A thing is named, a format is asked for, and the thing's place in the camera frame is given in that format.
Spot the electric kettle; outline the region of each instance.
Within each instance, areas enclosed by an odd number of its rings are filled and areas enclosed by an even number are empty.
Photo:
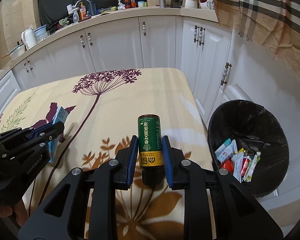
[[[26,29],[22,34],[21,34],[21,39],[26,45],[27,49],[31,48],[35,44],[37,44],[35,37],[34,37],[34,32],[32,28]]]

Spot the trash can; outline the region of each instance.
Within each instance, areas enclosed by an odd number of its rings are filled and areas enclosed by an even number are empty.
[[[277,119],[263,106],[246,100],[233,100],[220,105],[212,114],[208,128],[208,144],[216,170],[221,163],[214,152],[223,142],[235,139],[238,150],[249,154],[261,152],[251,182],[242,184],[255,197],[274,191],[288,170],[289,148]]]

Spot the plaid fabric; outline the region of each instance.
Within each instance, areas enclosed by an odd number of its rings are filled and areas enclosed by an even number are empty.
[[[218,21],[278,56],[300,78],[300,0],[214,0]]]

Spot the chrome faucet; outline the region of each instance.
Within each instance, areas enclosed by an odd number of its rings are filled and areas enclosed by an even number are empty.
[[[87,1],[87,2],[90,4],[90,10],[91,10],[92,15],[96,15],[96,12],[93,11],[92,3],[91,3],[90,0],[79,0],[79,1],[77,1],[77,2],[75,3],[75,5],[72,6],[72,7],[73,7],[73,8],[77,8],[78,3],[81,2],[81,1]]]

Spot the finger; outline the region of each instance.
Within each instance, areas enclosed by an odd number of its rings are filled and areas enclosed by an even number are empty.
[[[5,218],[10,215],[12,215],[12,208],[0,201],[0,217]]]
[[[16,221],[18,225],[23,226],[28,219],[28,213],[22,199],[13,206],[13,211],[16,214]]]

